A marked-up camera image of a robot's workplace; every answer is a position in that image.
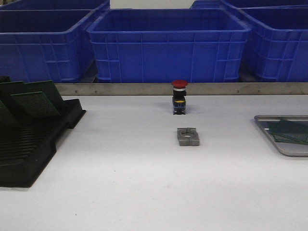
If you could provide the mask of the left blue plastic crate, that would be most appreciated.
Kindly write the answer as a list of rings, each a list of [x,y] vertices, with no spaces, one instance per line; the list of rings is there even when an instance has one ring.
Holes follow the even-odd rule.
[[[12,81],[78,82],[94,57],[92,10],[0,12],[0,74]]]

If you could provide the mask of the grey metal clamp block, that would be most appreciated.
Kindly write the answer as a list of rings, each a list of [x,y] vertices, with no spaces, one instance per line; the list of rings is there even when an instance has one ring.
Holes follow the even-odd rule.
[[[177,128],[179,146],[199,146],[200,139],[196,128]]]

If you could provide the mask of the black slotted board rack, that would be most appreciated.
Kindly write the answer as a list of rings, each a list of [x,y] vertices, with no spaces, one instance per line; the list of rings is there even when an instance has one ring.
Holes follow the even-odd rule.
[[[56,153],[57,140],[66,129],[73,129],[86,112],[79,99],[72,99],[55,106],[60,116],[31,118],[11,97],[19,93],[29,93],[22,81],[0,85],[0,101],[20,124],[19,128],[0,128],[2,187],[31,187]]]

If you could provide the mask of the red emergency stop button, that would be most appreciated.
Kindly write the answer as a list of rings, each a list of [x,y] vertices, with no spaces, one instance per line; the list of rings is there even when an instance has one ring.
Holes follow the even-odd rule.
[[[173,86],[173,114],[184,115],[186,114],[186,86],[188,82],[186,80],[174,80],[171,82]]]

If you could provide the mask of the far right blue crate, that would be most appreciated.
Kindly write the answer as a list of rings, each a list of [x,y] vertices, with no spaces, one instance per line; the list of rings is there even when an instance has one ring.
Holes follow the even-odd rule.
[[[307,0],[195,0],[190,8],[306,7],[307,5]]]

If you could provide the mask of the centre blue plastic crate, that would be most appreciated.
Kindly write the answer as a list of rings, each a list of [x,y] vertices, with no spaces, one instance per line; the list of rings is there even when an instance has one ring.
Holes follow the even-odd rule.
[[[235,82],[249,31],[223,9],[113,9],[88,28],[110,83]]]

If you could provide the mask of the metal table edge rail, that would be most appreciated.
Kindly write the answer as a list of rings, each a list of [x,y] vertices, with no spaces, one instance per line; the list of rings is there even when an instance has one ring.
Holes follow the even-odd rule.
[[[56,84],[63,96],[165,96],[170,83],[65,83]],[[190,83],[187,95],[307,95],[308,84],[296,83]]]

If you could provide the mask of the far left blue crate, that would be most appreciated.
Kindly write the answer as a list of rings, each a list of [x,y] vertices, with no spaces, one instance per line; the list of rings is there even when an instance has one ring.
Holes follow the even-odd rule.
[[[1,10],[96,10],[110,6],[109,0],[17,0]]]

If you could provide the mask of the right blue plastic crate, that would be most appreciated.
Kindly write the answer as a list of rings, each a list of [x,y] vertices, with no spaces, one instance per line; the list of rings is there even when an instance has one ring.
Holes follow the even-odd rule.
[[[242,63],[260,82],[308,80],[308,9],[240,8],[250,27]]]

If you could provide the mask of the silver metal tray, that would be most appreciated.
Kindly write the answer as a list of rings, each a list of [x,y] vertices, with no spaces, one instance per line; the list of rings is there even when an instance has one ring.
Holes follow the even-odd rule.
[[[308,125],[307,115],[257,115],[254,117],[255,124],[275,149],[285,156],[290,157],[307,157],[308,146],[304,144],[276,142],[269,131],[268,122],[278,123],[280,120],[288,120],[297,122],[303,125]]]

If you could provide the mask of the blue plastic crate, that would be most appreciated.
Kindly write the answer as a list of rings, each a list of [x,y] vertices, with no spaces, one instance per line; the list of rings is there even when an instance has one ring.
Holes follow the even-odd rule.
[[[88,28],[110,83],[235,82],[249,31],[223,9],[113,9]]]
[[[260,82],[308,80],[308,9],[240,8],[250,27],[242,63]]]
[[[12,81],[78,82],[94,57],[92,10],[0,12],[0,74]]]

